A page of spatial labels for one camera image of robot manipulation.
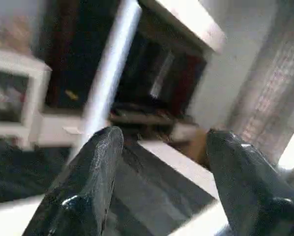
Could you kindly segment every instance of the white pillar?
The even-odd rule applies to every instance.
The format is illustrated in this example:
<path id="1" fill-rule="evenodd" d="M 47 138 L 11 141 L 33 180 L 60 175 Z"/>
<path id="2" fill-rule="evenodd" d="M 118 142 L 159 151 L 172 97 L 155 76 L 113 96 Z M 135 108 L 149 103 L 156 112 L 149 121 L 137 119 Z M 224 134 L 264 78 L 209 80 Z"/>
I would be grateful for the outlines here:
<path id="1" fill-rule="evenodd" d="M 142 9 L 137 0 L 122 0 L 94 76 L 84 111 L 82 135 L 68 162 L 98 130 L 105 127 Z"/>

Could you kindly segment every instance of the curtain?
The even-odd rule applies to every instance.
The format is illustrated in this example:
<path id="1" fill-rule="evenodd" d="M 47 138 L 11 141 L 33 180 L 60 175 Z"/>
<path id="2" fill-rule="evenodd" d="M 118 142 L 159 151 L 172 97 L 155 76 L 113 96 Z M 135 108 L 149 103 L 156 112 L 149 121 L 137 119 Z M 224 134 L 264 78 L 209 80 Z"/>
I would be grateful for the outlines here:
<path id="1" fill-rule="evenodd" d="M 294 133 L 294 4 L 279 10 L 227 126 L 278 163 Z"/>

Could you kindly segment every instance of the wall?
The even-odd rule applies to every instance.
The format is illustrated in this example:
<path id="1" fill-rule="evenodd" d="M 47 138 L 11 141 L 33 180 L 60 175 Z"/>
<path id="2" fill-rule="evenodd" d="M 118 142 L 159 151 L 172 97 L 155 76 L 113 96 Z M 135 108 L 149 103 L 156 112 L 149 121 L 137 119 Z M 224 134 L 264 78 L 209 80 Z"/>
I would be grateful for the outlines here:
<path id="1" fill-rule="evenodd" d="M 210 7 L 218 6 L 218 2 L 214 2 Z M 227 9 L 226 17 L 221 16 L 224 21 L 220 22 L 227 34 L 224 50 L 209 59 L 188 109 L 188 113 L 204 129 L 221 125 L 227 119 L 266 39 L 277 4 L 275 0 L 228 0 Z M 212 12 L 217 14 L 222 11 L 217 7 Z"/>
<path id="2" fill-rule="evenodd" d="M 29 18 L 33 34 L 31 47 L 34 51 L 38 46 L 46 3 L 47 0 L 0 0 L 0 17 L 24 15 Z"/>

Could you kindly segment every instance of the white countertop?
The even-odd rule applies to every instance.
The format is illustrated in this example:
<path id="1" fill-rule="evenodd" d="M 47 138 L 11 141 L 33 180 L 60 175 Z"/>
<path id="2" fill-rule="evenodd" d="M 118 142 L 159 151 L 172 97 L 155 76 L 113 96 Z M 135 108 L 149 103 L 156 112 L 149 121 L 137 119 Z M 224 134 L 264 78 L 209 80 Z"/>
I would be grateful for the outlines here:
<path id="1" fill-rule="evenodd" d="M 219 199 L 211 172 L 185 157 L 163 142 L 140 142 L 145 149 L 159 157 L 173 169 L 201 187 L 214 198 Z M 44 196 L 0 204 L 0 235 L 21 236 Z M 212 236 L 228 221 L 218 200 L 181 226 L 172 236 Z"/>

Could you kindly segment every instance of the yellow object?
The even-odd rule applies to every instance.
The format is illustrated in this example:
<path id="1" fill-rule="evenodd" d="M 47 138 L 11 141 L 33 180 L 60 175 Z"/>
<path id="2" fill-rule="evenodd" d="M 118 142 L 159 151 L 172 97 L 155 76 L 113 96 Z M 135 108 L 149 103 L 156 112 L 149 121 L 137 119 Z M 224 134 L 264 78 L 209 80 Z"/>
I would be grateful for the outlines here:
<path id="1" fill-rule="evenodd" d="M 71 90 L 65 90 L 65 93 L 67 96 L 69 96 L 70 99 L 77 101 L 78 95 L 74 94 Z"/>

